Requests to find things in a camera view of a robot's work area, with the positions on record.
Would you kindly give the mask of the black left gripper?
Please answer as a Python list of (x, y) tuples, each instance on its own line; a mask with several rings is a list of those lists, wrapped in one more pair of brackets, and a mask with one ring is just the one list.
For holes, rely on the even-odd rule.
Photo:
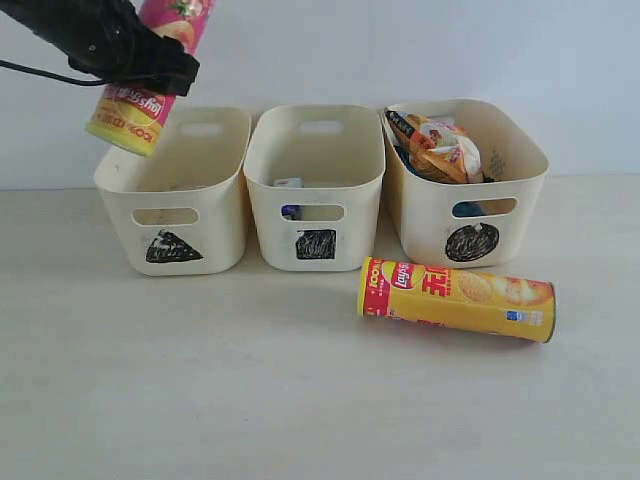
[(150, 77), (151, 91), (186, 97), (199, 71), (180, 41), (161, 39), (134, 9), (88, 9), (69, 33), (69, 66), (101, 79)]

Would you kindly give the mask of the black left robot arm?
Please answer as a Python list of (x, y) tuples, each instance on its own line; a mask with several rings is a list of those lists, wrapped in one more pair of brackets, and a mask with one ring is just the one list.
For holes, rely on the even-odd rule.
[(67, 55), (80, 80), (3, 60), (3, 68), (77, 86), (139, 84), (186, 96), (200, 63), (170, 37), (146, 26), (129, 1), (3, 1), (1, 11)]

